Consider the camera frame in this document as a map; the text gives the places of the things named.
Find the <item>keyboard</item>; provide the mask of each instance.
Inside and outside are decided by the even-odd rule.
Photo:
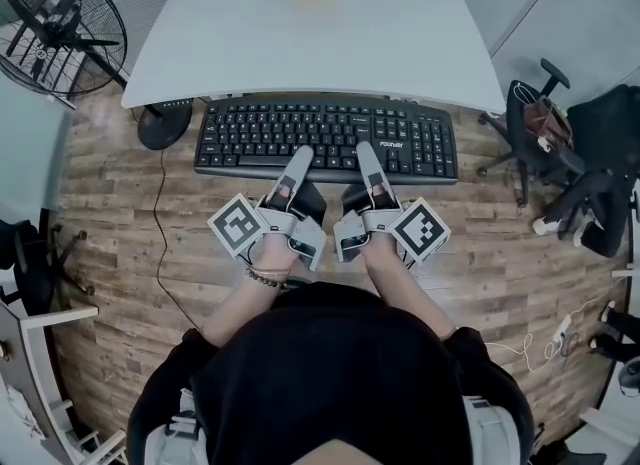
[[[270,94],[212,101],[194,169],[277,179],[301,145],[314,149],[312,182],[359,183],[356,145],[371,142],[391,184],[454,184],[455,139],[446,111],[408,102],[334,94]]]

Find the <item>wooden floor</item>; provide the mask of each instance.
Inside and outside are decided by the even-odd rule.
[[[95,286],[90,299],[100,315],[56,328],[62,372],[79,417],[109,434],[126,428],[129,413],[147,378],[179,342],[189,323],[155,280],[164,245],[152,209],[162,179],[160,153],[138,142],[129,110],[120,106],[115,85],[78,102],[67,149],[61,208],[54,218],[64,226],[62,240],[80,229],[88,239],[70,259],[70,271]],[[267,181],[197,175],[192,169],[204,104],[196,101],[191,126],[164,153],[166,182],[158,202],[168,252],[160,275],[200,323],[215,310],[242,274],[207,227],[207,219],[230,197],[258,197]],[[530,373],[524,357],[490,347],[495,361],[513,374],[526,393],[545,440],[563,436],[578,415],[597,400],[609,362],[588,354],[587,341],[599,328],[605,299],[624,299],[624,282],[609,271],[624,267],[619,256],[603,260],[555,236],[530,230],[543,199],[552,190],[532,192],[529,208],[518,210],[514,168],[498,168],[487,179],[475,170],[500,152],[493,130],[476,122],[477,113],[452,111],[458,144],[460,181],[453,187],[400,187],[409,199],[423,196],[452,229],[449,244],[413,271],[458,325],[473,326],[487,342],[522,349],[534,336],[532,367],[544,363],[543,349],[564,316],[595,296],[603,298],[574,316],[571,332],[579,339],[569,357],[558,356]],[[339,217],[344,186],[323,185],[329,203],[325,229]],[[322,265],[331,281],[368,285],[362,264],[337,264],[329,242]],[[85,299],[69,293],[72,304]]]

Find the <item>round black base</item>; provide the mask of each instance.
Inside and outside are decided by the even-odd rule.
[[[180,139],[190,121],[191,106],[163,109],[160,117],[145,108],[138,123],[138,139],[148,149],[166,149]]]

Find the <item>beaded bracelet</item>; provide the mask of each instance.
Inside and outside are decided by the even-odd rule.
[[[271,280],[270,278],[261,277],[260,275],[256,274],[255,271],[253,271],[251,268],[247,268],[247,275],[250,279],[262,282],[269,287],[284,287],[284,282],[278,282],[277,280]]]

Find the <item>black fan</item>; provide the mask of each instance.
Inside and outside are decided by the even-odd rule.
[[[126,56],[112,0],[0,0],[0,70],[30,90],[66,97],[123,84]]]

